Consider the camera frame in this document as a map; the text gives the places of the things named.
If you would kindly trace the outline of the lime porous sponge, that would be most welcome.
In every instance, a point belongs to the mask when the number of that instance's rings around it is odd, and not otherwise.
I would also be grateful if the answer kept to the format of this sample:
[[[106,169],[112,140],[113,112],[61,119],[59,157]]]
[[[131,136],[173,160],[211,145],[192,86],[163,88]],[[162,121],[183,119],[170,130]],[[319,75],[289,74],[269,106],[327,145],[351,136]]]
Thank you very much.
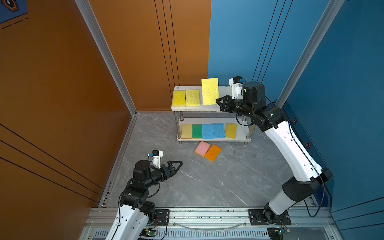
[[[200,91],[187,90],[186,91],[186,107],[199,107],[200,106]]]
[[[219,79],[210,78],[202,79],[202,98],[203,105],[215,105],[216,100],[219,98]]]

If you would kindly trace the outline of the blue sponge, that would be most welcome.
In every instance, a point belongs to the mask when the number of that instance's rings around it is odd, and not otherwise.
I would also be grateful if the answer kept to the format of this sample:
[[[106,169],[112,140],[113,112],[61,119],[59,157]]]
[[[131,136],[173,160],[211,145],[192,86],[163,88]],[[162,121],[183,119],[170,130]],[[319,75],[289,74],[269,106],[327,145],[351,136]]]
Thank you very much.
[[[223,123],[214,123],[213,127],[213,137],[214,139],[225,139],[225,128]]]
[[[203,124],[202,125],[202,136],[203,140],[213,140],[214,139],[214,131],[212,124]]]

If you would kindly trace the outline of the green sponge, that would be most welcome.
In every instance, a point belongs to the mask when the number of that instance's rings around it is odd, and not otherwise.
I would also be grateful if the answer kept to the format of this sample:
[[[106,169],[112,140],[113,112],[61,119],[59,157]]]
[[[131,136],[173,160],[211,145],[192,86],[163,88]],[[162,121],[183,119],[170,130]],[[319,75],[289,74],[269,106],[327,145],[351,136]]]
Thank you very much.
[[[203,126],[192,125],[192,139],[202,139],[202,138],[203,138]]]

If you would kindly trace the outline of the pale yellow sponge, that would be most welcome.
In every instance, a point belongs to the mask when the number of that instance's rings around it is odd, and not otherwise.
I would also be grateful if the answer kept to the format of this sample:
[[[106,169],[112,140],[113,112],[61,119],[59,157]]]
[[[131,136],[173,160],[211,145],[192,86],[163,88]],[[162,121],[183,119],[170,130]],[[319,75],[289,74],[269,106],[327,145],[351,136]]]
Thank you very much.
[[[182,133],[181,138],[182,139],[192,139],[192,124],[183,124],[182,125]]]

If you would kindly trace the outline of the bright yellow sponge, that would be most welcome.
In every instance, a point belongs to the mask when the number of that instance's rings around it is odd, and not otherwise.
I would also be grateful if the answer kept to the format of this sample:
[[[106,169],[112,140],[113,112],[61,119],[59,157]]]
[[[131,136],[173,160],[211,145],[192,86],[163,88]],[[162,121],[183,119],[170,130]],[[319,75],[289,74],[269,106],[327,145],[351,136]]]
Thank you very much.
[[[186,91],[174,91],[172,108],[184,108],[186,106]]]

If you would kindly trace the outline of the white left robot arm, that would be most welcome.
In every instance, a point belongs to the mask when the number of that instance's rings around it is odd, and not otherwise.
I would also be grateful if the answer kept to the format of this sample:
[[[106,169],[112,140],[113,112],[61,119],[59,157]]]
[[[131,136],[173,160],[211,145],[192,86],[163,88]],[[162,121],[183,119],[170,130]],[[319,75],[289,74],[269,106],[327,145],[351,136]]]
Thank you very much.
[[[118,200],[118,212],[107,240],[137,240],[147,224],[154,221],[155,204],[149,202],[149,188],[174,176],[182,161],[168,161],[159,169],[148,160],[136,162],[133,177]]]

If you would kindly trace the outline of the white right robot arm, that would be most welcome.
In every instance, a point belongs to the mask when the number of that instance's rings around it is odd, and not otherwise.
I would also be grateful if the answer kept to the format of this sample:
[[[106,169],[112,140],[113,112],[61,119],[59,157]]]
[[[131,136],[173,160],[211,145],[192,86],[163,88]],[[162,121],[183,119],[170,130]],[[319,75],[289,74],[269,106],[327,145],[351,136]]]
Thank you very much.
[[[263,221],[270,225],[282,223],[288,209],[324,189],[333,176],[308,153],[298,140],[283,109],[267,104],[265,86],[260,82],[246,82],[242,77],[230,79],[232,95],[218,98],[220,111],[248,117],[252,127],[259,127],[277,146],[293,177],[282,185],[282,190],[264,207]]]

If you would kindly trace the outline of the white two-tier shelf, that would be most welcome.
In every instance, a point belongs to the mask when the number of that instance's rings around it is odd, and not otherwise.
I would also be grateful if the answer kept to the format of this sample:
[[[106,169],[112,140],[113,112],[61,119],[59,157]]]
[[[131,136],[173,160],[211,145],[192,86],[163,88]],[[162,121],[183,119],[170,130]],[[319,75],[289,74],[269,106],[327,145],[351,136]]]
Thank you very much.
[[[250,122],[247,119],[241,119],[235,117],[234,114],[221,112],[218,105],[204,106],[200,105],[199,107],[171,107],[174,115],[177,126],[177,141],[187,142],[187,141],[202,141],[203,138],[194,139],[192,137],[186,138],[182,134],[183,127],[185,124],[189,125],[208,125],[208,124],[223,124],[224,128],[227,127],[227,124],[237,125],[237,135],[234,139],[231,138],[221,138],[221,139],[212,139],[213,142],[243,142],[245,144],[249,143],[252,138],[252,132],[257,132],[257,129],[253,129],[249,126]]]

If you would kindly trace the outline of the pink sponge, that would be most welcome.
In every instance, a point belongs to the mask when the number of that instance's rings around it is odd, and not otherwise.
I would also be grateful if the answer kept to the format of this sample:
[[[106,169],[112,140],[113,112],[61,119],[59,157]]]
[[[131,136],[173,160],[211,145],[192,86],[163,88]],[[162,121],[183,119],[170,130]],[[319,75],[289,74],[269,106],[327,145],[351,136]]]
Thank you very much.
[[[202,158],[205,157],[206,153],[210,149],[211,145],[206,142],[200,142],[198,146],[196,147],[194,153]]]

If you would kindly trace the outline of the orange sponge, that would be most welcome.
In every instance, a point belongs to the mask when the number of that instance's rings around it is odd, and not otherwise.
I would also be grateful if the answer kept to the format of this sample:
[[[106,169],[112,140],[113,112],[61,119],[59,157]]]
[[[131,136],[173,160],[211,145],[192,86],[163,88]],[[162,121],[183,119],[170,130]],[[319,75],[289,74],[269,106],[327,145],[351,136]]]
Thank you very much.
[[[218,147],[217,145],[212,145],[210,149],[206,152],[204,157],[207,160],[214,162],[221,152],[222,148]]]

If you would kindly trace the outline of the green circuit board left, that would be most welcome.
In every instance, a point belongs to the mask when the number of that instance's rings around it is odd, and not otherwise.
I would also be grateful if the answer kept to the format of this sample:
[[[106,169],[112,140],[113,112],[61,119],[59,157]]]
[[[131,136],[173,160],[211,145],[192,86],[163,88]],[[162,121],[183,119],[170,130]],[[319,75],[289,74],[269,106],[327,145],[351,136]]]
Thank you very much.
[[[142,232],[139,235],[139,238],[142,239],[144,237],[146,238],[155,238],[158,235],[157,230],[142,230]]]

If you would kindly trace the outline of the green circuit board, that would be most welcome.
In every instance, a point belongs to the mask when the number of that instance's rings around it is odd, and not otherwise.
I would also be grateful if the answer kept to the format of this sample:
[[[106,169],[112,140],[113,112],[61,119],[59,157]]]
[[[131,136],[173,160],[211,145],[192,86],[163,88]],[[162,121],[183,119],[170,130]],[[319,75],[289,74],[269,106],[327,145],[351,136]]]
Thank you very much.
[[[291,230],[287,228],[268,228],[267,230],[270,240],[283,240],[284,235],[291,232]]]
[[[155,238],[158,235],[157,230],[142,230],[142,232],[139,235],[139,238],[142,239],[144,237],[146,238]]]

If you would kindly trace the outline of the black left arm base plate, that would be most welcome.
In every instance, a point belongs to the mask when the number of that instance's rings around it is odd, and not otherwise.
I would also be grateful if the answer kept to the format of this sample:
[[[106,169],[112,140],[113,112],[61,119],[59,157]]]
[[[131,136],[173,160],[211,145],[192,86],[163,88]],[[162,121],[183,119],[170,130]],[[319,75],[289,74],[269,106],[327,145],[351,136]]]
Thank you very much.
[[[169,209],[155,209],[153,218],[149,221],[150,226],[168,226],[170,220]]]

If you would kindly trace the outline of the aluminium front rail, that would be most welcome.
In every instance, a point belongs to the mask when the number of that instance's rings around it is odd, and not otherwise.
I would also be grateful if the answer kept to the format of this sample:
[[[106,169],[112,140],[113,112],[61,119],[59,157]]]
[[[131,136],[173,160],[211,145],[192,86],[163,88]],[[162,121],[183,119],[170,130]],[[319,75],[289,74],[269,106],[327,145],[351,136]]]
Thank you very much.
[[[268,228],[287,228],[291,232],[284,240],[341,240],[343,239],[331,214],[321,208],[311,218],[305,207],[289,209],[292,224],[252,226],[248,210],[256,207],[218,208],[157,208],[169,209],[168,226],[150,226],[144,230],[157,230],[155,238],[137,240],[270,240]],[[92,209],[81,233],[81,240],[107,240],[118,209]]]

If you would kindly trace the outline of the aluminium corner post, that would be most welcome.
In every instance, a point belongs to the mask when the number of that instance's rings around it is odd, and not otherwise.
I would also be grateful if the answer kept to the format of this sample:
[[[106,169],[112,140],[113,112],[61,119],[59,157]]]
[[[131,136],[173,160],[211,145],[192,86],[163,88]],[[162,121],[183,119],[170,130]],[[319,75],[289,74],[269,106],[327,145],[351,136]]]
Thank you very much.
[[[292,93],[295,85],[300,79],[302,73],[310,62],[313,54],[327,33],[329,27],[334,21],[336,15],[338,14],[340,8],[345,1],[342,0],[332,0],[329,1],[327,7],[325,8],[322,16],[320,17],[311,37],[309,38],[298,62],[296,63],[290,77],[288,78],[282,92],[280,93],[276,106],[280,109],[283,108],[290,94]]]
[[[111,76],[130,112],[133,117],[137,116],[137,109],[133,103],[131,95],[127,89],[126,83],[121,75],[118,65],[113,57],[107,40],[103,34],[103,31],[98,23],[96,15],[92,9],[89,1],[75,0],[83,19],[85,20],[87,27],[101,53],[106,66],[108,67]]]

